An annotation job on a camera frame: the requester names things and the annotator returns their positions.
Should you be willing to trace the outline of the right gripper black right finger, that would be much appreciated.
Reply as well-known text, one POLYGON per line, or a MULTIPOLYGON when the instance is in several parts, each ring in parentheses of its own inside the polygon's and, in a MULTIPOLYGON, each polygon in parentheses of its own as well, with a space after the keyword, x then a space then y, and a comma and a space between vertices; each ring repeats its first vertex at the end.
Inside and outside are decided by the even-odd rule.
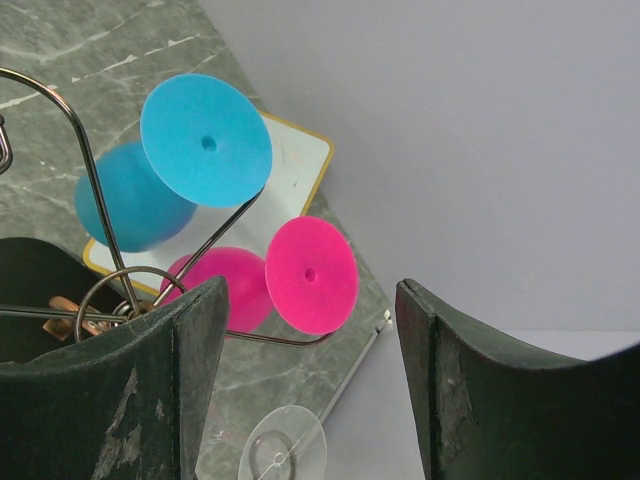
POLYGON ((635 479, 639 349, 583 361, 505 334, 412 279, 395 317, 428 479, 635 479))

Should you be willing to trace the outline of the blue plastic wine glass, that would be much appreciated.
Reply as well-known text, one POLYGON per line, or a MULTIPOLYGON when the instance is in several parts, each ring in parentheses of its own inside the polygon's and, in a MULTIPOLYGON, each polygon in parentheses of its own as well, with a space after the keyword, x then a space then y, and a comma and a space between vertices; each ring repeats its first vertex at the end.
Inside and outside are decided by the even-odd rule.
POLYGON ((251 200, 272 164, 266 124, 240 91, 180 74, 145 99, 138 139, 104 152, 96 168, 118 247, 138 253, 179 234, 199 207, 251 200))

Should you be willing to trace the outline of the clear plastic wine glass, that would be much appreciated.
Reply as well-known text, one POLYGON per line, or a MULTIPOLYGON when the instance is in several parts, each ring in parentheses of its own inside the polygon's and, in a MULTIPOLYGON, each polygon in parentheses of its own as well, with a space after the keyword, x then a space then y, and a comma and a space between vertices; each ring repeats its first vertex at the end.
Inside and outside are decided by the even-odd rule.
POLYGON ((328 448, 322 422, 307 408, 285 405, 244 435, 210 406, 201 448, 228 448, 237 479, 322 479, 328 448))

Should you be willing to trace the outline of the yellow framed whiteboard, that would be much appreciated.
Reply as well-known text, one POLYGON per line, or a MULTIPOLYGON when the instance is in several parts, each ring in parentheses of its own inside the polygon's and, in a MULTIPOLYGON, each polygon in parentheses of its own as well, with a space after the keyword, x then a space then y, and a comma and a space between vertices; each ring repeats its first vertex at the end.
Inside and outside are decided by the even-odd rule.
MULTIPOLYGON (((264 112, 273 165, 264 191, 215 245, 264 256, 271 238, 287 221, 306 214, 334 155, 328 138, 264 112)), ((169 269, 194 253, 235 212, 200 207, 179 234, 147 251, 125 253, 124 264, 169 269)))

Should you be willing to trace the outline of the aluminium table edge rail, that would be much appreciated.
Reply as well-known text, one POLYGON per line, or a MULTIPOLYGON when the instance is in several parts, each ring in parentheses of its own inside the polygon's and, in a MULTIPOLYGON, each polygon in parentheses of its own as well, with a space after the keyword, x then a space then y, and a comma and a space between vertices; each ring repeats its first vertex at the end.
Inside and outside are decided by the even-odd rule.
POLYGON ((383 311, 383 313, 381 314, 381 316, 377 320, 377 323, 374 325, 374 329, 373 329, 372 333, 369 335, 366 343, 364 344, 363 348, 359 352, 356 360, 354 361, 354 363, 352 364, 352 366, 348 370, 345 378, 339 384, 338 389, 336 390, 335 394, 333 395, 333 397, 329 401, 328 405, 326 406, 326 408, 322 411, 321 415, 319 416, 319 420, 320 420, 321 424, 323 424, 327 420, 329 415, 331 414, 331 412, 334 409, 335 405, 337 404, 338 400, 340 399, 340 397, 342 396, 342 394, 346 390, 348 384, 350 383, 350 381, 354 377, 354 375, 357 372, 358 368, 360 367, 360 365, 362 364, 362 362, 366 358, 367 354, 371 350, 373 344, 376 342, 376 340, 378 339, 380 334, 391 325, 393 325, 392 314, 391 314, 390 309, 387 308, 387 309, 385 309, 383 311))

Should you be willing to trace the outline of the pink plastic wine glass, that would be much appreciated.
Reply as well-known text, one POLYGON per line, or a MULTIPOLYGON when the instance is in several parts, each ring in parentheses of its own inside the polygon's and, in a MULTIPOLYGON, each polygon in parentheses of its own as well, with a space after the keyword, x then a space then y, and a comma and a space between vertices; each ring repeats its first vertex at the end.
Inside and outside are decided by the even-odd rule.
POLYGON ((213 247, 181 279, 187 289, 222 276, 228 284, 228 328, 251 333, 276 311, 295 330, 325 335, 340 329, 358 297, 354 253, 328 221, 299 216, 281 226, 266 256, 213 247))

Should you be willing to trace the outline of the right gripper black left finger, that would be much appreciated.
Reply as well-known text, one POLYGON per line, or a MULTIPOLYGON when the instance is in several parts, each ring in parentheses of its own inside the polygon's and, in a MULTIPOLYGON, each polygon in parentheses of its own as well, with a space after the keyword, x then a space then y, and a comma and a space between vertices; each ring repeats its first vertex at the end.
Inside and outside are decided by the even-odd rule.
POLYGON ((1 367, 5 479, 191 479, 229 317, 214 278, 105 334, 1 367))

